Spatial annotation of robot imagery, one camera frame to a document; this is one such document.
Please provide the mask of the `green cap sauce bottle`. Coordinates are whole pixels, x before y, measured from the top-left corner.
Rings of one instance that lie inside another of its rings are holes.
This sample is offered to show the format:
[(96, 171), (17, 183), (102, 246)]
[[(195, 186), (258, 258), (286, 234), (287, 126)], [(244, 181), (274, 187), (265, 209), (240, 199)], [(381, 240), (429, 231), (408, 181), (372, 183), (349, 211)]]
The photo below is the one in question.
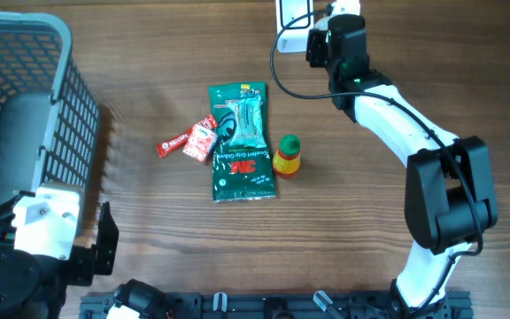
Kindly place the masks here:
[(273, 170), (282, 178), (291, 178), (301, 166), (301, 142), (295, 135), (286, 135), (273, 157)]

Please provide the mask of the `red packet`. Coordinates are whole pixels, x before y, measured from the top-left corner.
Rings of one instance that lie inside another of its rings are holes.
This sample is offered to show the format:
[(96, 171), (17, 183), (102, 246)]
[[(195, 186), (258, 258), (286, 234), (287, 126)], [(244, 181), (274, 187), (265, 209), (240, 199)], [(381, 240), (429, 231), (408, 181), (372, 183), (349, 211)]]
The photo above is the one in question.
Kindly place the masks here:
[(183, 147), (183, 153), (205, 163), (218, 138), (212, 129), (196, 124), (192, 127), (188, 141)]

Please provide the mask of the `red stick sachet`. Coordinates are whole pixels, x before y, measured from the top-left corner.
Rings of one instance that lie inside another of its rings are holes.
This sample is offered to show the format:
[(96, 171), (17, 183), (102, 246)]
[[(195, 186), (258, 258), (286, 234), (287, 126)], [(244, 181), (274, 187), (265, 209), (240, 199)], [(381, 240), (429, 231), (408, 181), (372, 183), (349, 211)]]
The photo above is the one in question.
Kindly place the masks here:
[(164, 158), (168, 154), (175, 152), (176, 150), (183, 147), (189, 139), (190, 134), (192, 133), (193, 128), (196, 126), (202, 126), (208, 129), (215, 129), (219, 126), (218, 122), (214, 118), (212, 114), (209, 114), (205, 118), (203, 118), (198, 123), (194, 124), (192, 127), (188, 128), (186, 131), (181, 133), (178, 136), (172, 137), (171, 139), (166, 140), (165, 142), (158, 143), (157, 154), (160, 158)]

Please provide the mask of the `green 3M gloves packet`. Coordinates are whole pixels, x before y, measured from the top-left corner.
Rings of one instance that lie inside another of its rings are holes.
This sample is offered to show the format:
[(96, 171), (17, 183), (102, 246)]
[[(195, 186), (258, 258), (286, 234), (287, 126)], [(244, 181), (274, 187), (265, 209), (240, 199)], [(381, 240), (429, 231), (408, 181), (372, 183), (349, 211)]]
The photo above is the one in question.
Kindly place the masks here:
[[(276, 196), (272, 154), (267, 139), (267, 85), (264, 82), (234, 82), (209, 88), (211, 112), (219, 126), (212, 154), (212, 199), (215, 202), (253, 200)], [(228, 144), (236, 120), (227, 102), (261, 96), (264, 148)]]

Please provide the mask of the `teal white sachet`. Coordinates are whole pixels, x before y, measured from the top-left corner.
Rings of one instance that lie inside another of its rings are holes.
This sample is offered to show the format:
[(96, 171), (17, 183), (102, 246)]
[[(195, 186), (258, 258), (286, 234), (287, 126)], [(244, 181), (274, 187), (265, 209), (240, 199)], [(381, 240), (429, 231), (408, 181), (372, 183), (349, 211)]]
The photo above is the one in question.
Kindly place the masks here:
[(261, 96), (248, 97), (227, 102), (236, 120), (236, 130), (228, 144), (236, 147), (264, 148)]

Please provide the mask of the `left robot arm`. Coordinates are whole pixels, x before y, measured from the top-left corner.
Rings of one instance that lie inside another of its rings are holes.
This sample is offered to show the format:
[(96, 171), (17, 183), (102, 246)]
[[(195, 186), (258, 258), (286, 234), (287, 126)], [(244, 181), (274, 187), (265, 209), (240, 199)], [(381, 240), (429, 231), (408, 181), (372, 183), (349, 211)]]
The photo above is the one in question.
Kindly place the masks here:
[(20, 192), (0, 205), (0, 318), (57, 318), (71, 286), (113, 272), (120, 231), (103, 203), (97, 240), (75, 245), (78, 192)]

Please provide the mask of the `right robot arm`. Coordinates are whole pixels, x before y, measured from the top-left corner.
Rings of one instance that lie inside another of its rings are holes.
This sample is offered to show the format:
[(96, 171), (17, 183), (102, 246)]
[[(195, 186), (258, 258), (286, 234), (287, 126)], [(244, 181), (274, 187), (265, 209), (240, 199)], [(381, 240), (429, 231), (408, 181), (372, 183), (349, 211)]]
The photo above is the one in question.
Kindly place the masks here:
[(326, 69), (334, 106), (378, 136), (406, 168), (404, 215), (413, 246), (392, 283), (390, 313), (418, 318), (451, 310), (444, 288), (456, 263), (481, 253), (483, 233), (498, 221), (487, 145), (438, 127), (370, 67), (359, 14), (331, 13), (317, 23), (306, 59)]

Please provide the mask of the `white barcode scanner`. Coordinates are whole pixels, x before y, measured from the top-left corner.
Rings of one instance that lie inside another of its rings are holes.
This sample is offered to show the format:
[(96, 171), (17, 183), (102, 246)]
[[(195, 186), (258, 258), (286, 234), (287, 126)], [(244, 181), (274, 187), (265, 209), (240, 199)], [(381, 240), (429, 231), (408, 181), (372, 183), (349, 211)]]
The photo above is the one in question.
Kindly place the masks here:
[[(276, 29), (280, 32), (291, 21), (313, 11), (312, 0), (275, 0)], [(288, 27), (279, 37), (277, 50), (280, 53), (306, 51), (307, 37), (313, 28), (313, 16), (307, 16)]]

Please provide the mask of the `grey plastic mesh basket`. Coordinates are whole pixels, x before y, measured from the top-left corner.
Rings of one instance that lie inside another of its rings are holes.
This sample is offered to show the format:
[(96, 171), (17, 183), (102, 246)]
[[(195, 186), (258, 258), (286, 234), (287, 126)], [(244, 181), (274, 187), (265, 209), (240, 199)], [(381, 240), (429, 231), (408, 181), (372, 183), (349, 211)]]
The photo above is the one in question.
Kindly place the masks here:
[(88, 187), (100, 110), (72, 48), (58, 17), (0, 12), (0, 205), (48, 181)]

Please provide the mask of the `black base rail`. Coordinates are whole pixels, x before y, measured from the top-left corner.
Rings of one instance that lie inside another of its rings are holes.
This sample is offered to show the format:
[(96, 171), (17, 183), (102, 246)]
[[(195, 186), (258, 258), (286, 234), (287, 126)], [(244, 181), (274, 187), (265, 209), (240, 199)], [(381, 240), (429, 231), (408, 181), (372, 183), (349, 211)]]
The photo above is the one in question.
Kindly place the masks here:
[[(391, 318), (398, 303), (385, 291), (334, 293), (333, 308), (344, 318)], [(192, 292), (168, 292), (158, 318), (330, 318), (311, 294), (229, 294), (218, 310), (214, 297)], [(473, 319), (469, 292), (448, 292), (442, 306), (426, 318)]]

